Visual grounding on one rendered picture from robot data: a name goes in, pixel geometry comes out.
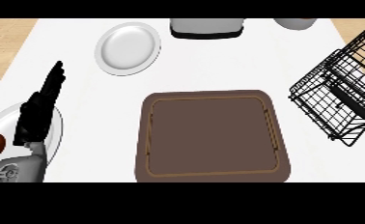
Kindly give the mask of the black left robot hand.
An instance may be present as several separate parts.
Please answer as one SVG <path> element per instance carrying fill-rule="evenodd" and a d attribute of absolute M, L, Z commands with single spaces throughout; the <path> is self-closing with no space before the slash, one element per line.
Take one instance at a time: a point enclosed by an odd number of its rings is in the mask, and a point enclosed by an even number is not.
<path fill-rule="evenodd" d="M 63 80 L 62 61 L 57 61 L 47 74 L 39 91 L 32 93 L 28 101 L 20 105 L 20 116 L 13 140 L 14 146 L 44 141 Z"/>

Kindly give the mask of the brown tray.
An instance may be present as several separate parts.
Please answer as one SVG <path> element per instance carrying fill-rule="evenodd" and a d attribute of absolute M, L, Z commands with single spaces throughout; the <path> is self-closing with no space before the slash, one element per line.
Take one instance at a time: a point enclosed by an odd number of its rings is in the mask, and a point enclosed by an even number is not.
<path fill-rule="evenodd" d="M 260 90 L 155 93 L 141 103 L 140 182 L 285 182 L 291 165 Z"/>

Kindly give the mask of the large white plate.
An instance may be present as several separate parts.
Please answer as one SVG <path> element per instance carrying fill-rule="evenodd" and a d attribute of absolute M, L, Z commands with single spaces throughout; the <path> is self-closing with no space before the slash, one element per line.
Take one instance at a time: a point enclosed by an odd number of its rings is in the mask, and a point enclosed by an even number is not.
<path fill-rule="evenodd" d="M 10 157 L 31 155 L 29 149 L 13 145 L 19 116 L 20 116 L 20 103 L 14 104 L 0 112 L 0 134 L 4 136 L 5 139 L 5 147 L 2 153 L 0 153 L 0 160 Z M 62 117 L 60 117 L 59 109 L 54 109 L 48 134 L 44 140 L 47 163 L 51 163 L 53 157 L 59 149 L 60 139 L 62 139 Z"/>

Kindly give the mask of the small white plate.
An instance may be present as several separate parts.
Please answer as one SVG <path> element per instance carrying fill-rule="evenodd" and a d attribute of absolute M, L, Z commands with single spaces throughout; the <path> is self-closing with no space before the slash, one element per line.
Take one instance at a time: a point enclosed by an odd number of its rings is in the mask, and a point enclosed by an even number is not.
<path fill-rule="evenodd" d="M 128 76 L 152 65 L 159 51 L 156 30 L 141 22 L 127 22 L 103 33 L 94 49 L 96 63 L 107 74 Z"/>

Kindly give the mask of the grey and black appliance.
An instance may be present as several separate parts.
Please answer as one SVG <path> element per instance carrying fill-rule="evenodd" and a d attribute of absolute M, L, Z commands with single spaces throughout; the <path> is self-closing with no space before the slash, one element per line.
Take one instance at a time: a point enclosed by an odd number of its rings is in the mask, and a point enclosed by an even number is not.
<path fill-rule="evenodd" d="M 178 39 L 217 40 L 236 38 L 243 30 L 242 18 L 171 18 L 169 31 Z"/>

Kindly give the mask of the pale grey round container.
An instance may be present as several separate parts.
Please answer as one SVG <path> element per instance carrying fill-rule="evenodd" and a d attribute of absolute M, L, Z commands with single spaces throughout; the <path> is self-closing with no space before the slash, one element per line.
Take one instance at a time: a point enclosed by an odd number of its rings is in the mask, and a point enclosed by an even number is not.
<path fill-rule="evenodd" d="M 314 18 L 274 18 L 274 22 L 286 29 L 301 31 L 307 29 L 316 19 Z"/>

